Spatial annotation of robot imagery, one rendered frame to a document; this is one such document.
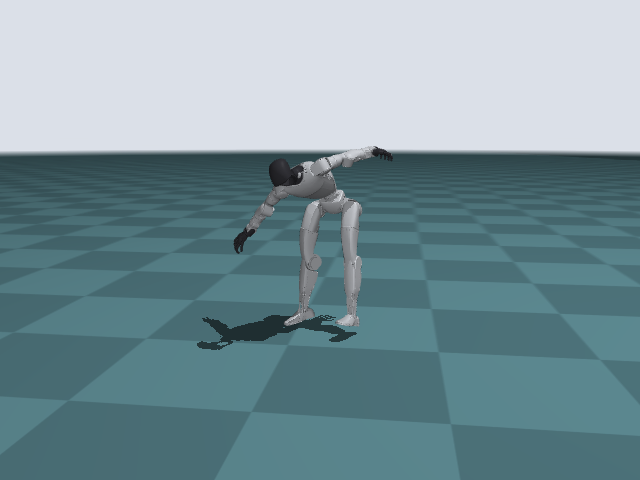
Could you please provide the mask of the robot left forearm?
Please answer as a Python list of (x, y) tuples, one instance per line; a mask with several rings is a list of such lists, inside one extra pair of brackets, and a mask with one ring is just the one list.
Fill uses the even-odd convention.
[(368, 159), (371, 157), (375, 157), (373, 156), (372, 152), (373, 150), (376, 149), (376, 147), (372, 147), (372, 146), (368, 146), (367, 148), (362, 148), (362, 149), (352, 149), (349, 150), (347, 152), (345, 152), (345, 156), (349, 159), (354, 159), (354, 162), (360, 161), (360, 160), (364, 160), (364, 159)]

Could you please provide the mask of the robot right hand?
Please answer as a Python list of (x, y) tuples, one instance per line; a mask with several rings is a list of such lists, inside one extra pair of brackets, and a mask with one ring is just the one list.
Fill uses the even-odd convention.
[(240, 234), (238, 234), (238, 236), (234, 239), (234, 248), (235, 248), (235, 251), (238, 254), (239, 254), (238, 248), (240, 247), (240, 251), (242, 252), (243, 251), (243, 245), (244, 245), (244, 242), (246, 241), (247, 237), (251, 237), (255, 233), (255, 229), (251, 229), (251, 230), (249, 230), (247, 232), (246, 228), (244, 228), (243, 231), (244, 232), (241, 232)]

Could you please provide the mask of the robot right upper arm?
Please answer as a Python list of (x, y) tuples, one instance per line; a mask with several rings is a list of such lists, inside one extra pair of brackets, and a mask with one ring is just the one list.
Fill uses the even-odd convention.
[(265, 202), (263, 203), (264, 210), (260, 215), (264, 215), (267, 217), (272, 216), (273, 211), (275, 210), (273, 206), (276, 205), (281, 199), (284, 199), (288, 196), (289, 194), (286, 193), (283, 186), (281, 185), (278, 187), (273, 186), (272, 191), (270, 192)]

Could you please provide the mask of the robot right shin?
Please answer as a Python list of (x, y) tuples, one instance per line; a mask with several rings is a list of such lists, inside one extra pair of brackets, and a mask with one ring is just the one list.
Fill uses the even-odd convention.
[[(299, 309), (300, 313), (307, 312), (311, 293), (317, 281), (318, 272), (307, 269), (305, 260), (302, 259), (299, 275)], [(300, 309), (301, 304), (301, 309)], [(304, 308), (304, 309), (303, 309)], [(306, 311), (305, 311), (306, 310)]]

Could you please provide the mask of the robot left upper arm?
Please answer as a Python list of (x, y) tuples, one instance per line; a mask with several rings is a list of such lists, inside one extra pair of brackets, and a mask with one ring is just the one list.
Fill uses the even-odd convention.
[(354, 159), (349, 159), (345, 156), (345, 152), (336, 154), (330, 157), (322, 157), (314, 162), (310, 169), (315, 176), (325, 175), (332, 169), (339, 167), (341, 164), (343, 167), (351, 167), (354, 163)]

